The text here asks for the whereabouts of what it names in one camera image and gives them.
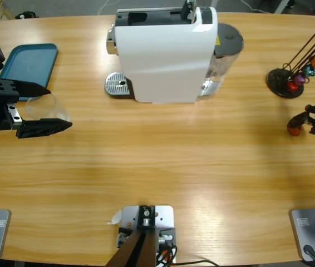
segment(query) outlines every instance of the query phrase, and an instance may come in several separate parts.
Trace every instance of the transparent cup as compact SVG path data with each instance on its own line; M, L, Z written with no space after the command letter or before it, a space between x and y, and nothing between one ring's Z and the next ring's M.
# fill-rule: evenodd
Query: transparent cup
M25 104L25 112L34 120L40 120L41 118L60 118L64 121L71 121L70 115L64 105L51 93L39 98L29 98Z

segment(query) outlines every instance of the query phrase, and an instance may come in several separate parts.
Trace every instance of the plastic tray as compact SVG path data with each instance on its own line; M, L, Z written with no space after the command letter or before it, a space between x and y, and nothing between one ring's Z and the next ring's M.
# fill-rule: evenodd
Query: plastic tray
M57 51L53 43L17 46L10 53L0 79L35 82L47 87ZM25 101L28 97L21 97L19 100Z

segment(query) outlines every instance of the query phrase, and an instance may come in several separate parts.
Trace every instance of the white coffee machine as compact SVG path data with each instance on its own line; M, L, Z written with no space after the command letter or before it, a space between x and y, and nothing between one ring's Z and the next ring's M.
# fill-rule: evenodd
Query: white coffee machine
M217 38L213 7L119 9L107 51L122 72L108 75L106 92L139 102L194 102L201 93Z

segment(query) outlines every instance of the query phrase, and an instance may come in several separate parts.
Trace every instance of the sticker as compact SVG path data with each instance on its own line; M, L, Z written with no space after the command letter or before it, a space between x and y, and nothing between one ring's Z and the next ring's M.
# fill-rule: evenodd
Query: sticker
M299 218L299 219L297 219L297 224L298 224L298 226L307 226L307 225L309 225L308 218Z
M0 227L4 228L6 226L6 220L0 220Z
M217 39L215 40L215 45L216 46L220 46L220 40L219 40L219 37L217 36Z

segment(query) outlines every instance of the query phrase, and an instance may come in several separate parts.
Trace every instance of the wooden table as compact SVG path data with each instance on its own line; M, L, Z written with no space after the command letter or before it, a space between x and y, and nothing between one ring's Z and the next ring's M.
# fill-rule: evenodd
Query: wooden table
M315 207L315 136L290 137L288 120L315 104L265 85L315 31L315 17L220 14L245 49L211 99L183 105L115 100L105 77L113 16L0 22L8 57L18 45L55 43L49 89L67 107L65 132L18 140L0 132L0 208L12 219L2 258L104 265L116 251L125 205L172 205L178 261L221 265L298 260L289 211Z

